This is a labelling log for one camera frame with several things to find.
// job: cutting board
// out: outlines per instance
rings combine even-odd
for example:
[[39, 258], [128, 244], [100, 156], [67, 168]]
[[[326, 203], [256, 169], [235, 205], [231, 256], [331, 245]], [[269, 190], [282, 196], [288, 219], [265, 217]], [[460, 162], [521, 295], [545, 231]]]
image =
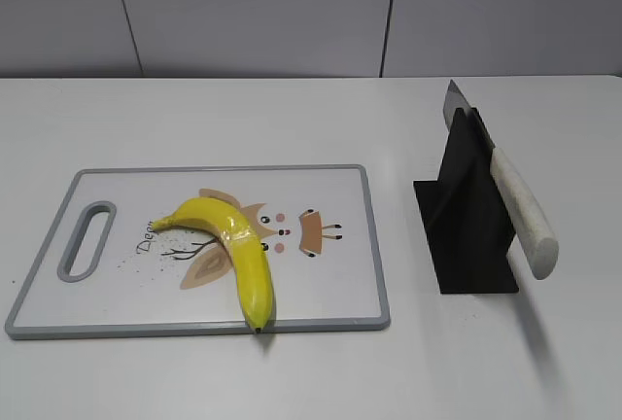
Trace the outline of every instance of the cutting board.
[[362, 166], [92, 169], [74, 178], [7, 333], [249, 333], [222, 245], [201, 231], [151, 231], [150, 221], [200, 195], [233, 204], [261, 237], [276, 300], [267, 332], [389, 325]]

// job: cutting board handle hole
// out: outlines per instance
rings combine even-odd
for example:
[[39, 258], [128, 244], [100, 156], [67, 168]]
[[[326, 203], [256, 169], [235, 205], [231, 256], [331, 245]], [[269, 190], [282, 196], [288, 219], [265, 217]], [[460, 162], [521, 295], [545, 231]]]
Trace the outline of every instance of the cutting board handle hole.
[[83, 210], [58, 264], [61, 281], [82, 281], [95, 271], [116, 214], [110, 201], [96, 201]]

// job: banana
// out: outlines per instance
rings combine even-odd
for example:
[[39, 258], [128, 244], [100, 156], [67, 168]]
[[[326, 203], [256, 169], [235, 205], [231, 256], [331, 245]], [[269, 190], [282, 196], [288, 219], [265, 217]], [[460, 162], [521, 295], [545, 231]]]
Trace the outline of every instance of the banana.
[[172, 215], [152, 223], [155, 232], [173, 227], [206, 230], [220, 239], [235, 269], [244, 318], [259, 333], [272, 313], [272, 280], [259, 237], [244, 215], [219, 199], [193, 198]]

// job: knife block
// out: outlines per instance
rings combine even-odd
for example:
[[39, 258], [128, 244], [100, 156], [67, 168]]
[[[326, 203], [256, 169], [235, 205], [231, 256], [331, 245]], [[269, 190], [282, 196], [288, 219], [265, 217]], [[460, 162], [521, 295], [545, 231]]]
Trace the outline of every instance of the knife block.
[[414, 189], [442, 294], [511, 294], [514, 227], [490, 175], [481, 128], [456, 110], [435, 181]]

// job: kitchen knife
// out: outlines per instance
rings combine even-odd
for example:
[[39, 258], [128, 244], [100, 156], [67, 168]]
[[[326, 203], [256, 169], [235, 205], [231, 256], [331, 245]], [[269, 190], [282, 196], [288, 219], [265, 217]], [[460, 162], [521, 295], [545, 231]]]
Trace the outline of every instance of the kitchen knife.
[[548, 224], [542, 208], [516, 168], [501, 148], [496, 147], [484, 126], [477, 109], [471, 108], [467, 99], [452, 80], [449, 83], [443, 117], [447, 129], [451, 128], [456, 109], [462, 108], [466, 118], [479, 131], [483, 147], [491, 155], [490, 173], [501, 194], [507, 213], [514, 225], [516, 235], [523, 247], [527, 261], [536, 279], [544, 279], [555, 267], [559, 255], [559, 243]]

